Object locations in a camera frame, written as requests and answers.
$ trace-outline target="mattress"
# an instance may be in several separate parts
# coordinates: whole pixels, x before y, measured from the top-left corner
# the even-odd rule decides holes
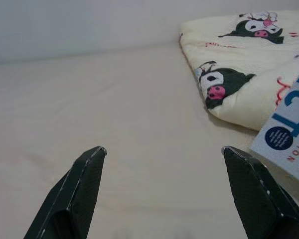
[[[74,160],[102,145],[89,238],[245,239],[221,147],[247,149],[256,132],[202,100],[176,44],[0,65],[0,238],[22,238]]]

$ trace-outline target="beige bed sheet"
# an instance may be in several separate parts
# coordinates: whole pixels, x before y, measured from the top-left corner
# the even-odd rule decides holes
[[[0,65],[0,239],[22,238],[85,150],[108,150],[89,239],[245,239],[221,147],[176,44]]]

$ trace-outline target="white wall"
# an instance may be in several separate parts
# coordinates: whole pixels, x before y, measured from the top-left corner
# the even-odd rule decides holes
[[[183,21],[299,0],[0,0],[0,62],[177,41]]]

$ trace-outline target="black cartoon character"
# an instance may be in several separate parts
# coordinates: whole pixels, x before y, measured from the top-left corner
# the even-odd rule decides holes
[[[246,18],[246,20],[239,22],[236,26],[236,30],[218,37],[260,37],[275,44],[283,43],[284,37],[280,36],[283,29],[274,24],[277,22],[277,14],[275,12],[263,11],[256,14],[241,14],[239,16]]]
[[[209,61],[196,69],[197,80],[203,91],[208,109],[223,104],[224,98],[237,92],[255,76],[255,74],[245,75],[231,68],[212,70],[216,64],[215,61]]]

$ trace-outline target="dark blue circle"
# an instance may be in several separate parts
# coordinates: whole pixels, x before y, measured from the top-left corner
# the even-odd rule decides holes
[[[275,150],[285,150],[291,147],[294,138],[284,127],[273,127],[266,132],[266,143]]]

